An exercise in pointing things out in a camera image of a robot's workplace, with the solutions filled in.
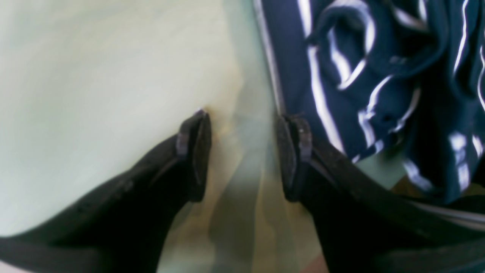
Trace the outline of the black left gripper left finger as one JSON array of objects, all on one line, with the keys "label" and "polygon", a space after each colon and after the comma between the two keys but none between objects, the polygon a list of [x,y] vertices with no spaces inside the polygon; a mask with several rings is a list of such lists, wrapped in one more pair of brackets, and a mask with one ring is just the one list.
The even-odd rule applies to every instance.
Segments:
[{"label": "black left gripper left finger", "polygon": [[199,110],[123,173],[42,224],[1,238],[1,262],[30,273],[154,273],[180,209],[204,198],[211,119]]}]

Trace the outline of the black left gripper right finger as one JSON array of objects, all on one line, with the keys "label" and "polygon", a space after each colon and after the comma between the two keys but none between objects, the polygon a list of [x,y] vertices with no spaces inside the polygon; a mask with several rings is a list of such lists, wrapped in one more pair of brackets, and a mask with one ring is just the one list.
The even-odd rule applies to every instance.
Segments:
[{"label": "black left gripper right finger", "polygon": [[[365,175],[308,122],[282,115],[277,143],[285,197],[311,214],[331,273],[483,273],[484,232],[419,209]],[[483,196],[460,206],[484,214]]]}]

